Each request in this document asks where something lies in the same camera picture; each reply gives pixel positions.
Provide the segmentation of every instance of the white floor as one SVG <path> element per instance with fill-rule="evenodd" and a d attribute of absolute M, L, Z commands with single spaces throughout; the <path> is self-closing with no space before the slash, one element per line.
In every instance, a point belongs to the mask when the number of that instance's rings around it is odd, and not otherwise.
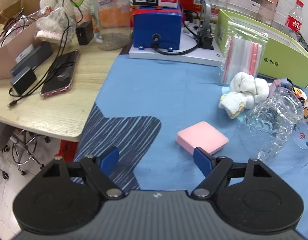
<path fill-rule="evenodd" d="M 51 138 L 50 143 L 45 143 L 44 137 L 38 137 L 38 145 L 35 157 L 43 164 L 49 163 L 54 155 L 58 154 L 60 140 Z M 22 188 L 40 171 L 39 165 L 32 160 L 22 165 L 21 168 L 27 171 L 22 176 L 17 166 L 12 162 L 11 150 L 0 153 L 0 168 L 9 174 L 9 179 L 4 180 L 0 173 L 0 238 L 9 240 L 19 231 L 20 227 L 13 214 L 13 200 Z"/>

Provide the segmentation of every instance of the gray gripper base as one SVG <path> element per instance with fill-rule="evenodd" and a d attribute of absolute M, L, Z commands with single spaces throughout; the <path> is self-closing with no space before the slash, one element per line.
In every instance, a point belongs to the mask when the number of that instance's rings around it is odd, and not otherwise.
<path fill-rule="evenodd" d="M 260 236 L 225 223 L 207 201 L 185 191 L 131 191 L 121 200 L 107 201 L 96 217 L 73 232 L 39 236 L 22 231 L 14 240 L 301 240 L 296 231 Z"/>

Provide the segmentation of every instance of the smartphone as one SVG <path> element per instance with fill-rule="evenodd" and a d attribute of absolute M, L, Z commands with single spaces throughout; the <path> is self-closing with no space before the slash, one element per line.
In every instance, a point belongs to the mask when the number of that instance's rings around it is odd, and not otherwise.
<path fill-rule="evenodd" d="M 78 59 L 79 51 L 75 50 L 57 57 L 51 65 L 43 84 L 41 96 L 49 97 L 69 91 L 72 86 L 74 69 Z"/>

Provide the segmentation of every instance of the light green box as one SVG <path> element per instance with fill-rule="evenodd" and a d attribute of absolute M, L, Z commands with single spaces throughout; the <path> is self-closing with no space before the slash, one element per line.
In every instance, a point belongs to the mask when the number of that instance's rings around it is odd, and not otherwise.
<path fill-rule="evenodd" d="M 220 10 L 214 34 L 223 55 L 228 36 L 228 21 L 268 35 L 269 41 L 258 70 L 259 74 L 275 79 L 287 77 L 296 86 L 308 86 L 308 52 L 300 44 L 266 24 L 237 13 Z"/>

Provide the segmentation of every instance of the pink block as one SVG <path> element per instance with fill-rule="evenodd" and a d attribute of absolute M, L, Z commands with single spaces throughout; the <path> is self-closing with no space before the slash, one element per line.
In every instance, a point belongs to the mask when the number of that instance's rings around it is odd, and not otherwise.
<path fill-rule="evenodd" d="M 228 138 L 207 122 L 199 122 L 177 133 L 177 143 L 193 155 L 196 147 L 216 153 L 229 142 Z"/>

